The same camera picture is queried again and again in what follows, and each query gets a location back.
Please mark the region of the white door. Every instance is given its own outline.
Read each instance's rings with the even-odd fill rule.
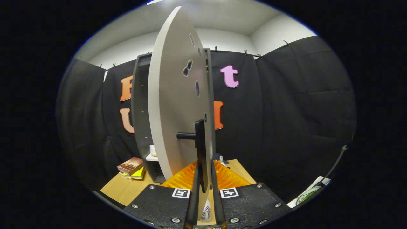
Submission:
[[[195,121],[205,119],[206,114],[204,165],[211,183],[214,114],[209,86],[201,41],[187,13],[177,7],[158,34],[148,83],[151,135],[165,179],[197,160],[194,140],[177,139],[176,135],[195,133]]]

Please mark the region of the wooden table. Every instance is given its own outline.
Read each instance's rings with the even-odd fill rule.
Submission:
[[[237,159],[228,160],[228,167],[249,183],[255,184],[256,181],[250,176],[250,174],[243,168]],[[159,183],[154,183],[148,172],[145,173],[144,179],[142,181],[138,180],[127,180],[125,177],[117,174],[112,178],[102,189],[101,192],[106,194],[108,197],[114,199],[115,201],[123,204],[124,206],[129,205],[148,185],[160,185]],[[214,225],[216,224],[215,212],[213,210],[213,191],[212,189],[208,193],[208,200],[211,203],[210,214],[211,220],[209,222],[198,221],[197,225]]]

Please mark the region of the book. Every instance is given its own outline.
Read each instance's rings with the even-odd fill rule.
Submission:
[[[117,166],[117,169],[120,172],[133,175],[137,172],[140,168],[144,165],[143,160],[137,157],[132,157],[129,160],[123,162],[122,164]]]
[[[142,166],[137,172],[135,172],[133,175],[129,175],[127,173],[124,172],[119,172],[119,174],[125,178],[127,178],[128,180],[132,180],[132,179],[137,179],[137,180],[142,180],[144,177],[144,173],[146,172],[146,170],[144,169],[144,166]]]

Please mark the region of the white wall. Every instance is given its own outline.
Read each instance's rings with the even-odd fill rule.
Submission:
[[[286,45],[283,40],[290,43],[315,35],[313,31],[295,19],[285,14],[280,14],[266,22],[250,38],[256,50],[261,55],[264,55]]]
[[[88,62],[96,66],[102,64],[102,68],[109,69],[114,63],[119,65],[137,59],[138,55],[153,51],[157,36],[158,32],[154,32],[123,41],[104,50]]]
[[[217,46],[219,51],[239,53],[243,53],[247,49],[247,53],[257,54],[257,50],[248,36],[216,29],[198,28],[196,31],[204,48],[215,50],[215,46]],[[102,68],[109,69],[113,67],[113,63],[119,65],[137,59],[138,55],[153,51],[157,36],[158,32],[154,32],[131,38],[106,49],[88,62],[97,66],[102,64]]]

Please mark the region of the black cable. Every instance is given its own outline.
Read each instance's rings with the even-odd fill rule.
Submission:
[[[348,146],[347,146],[347,145],[344,145],[344,146],[342,147],[342,151],[341,151],[341,153],[339,154],[339,157],[338,157],[338,159],[336,160],[335,164],[332,166],[332,168],[329,170],[329,172],[328,172],[317,184],[315,184],[313,187],[319,186],[319,185],[325,180],[325,178],[327,178],[327,177],[331,174],[331,172],[336,168],[336,166],[338,165],[339,161],[340,161],[341,158],[342,158],[342,155],[344,154],[344,152],[345,152],[347,149],[348,149]],[[300,196],[298,196],[297,198],[301,198],[302,196],[305,196],[305,195],[308,195],[308,194],[300,195]]]

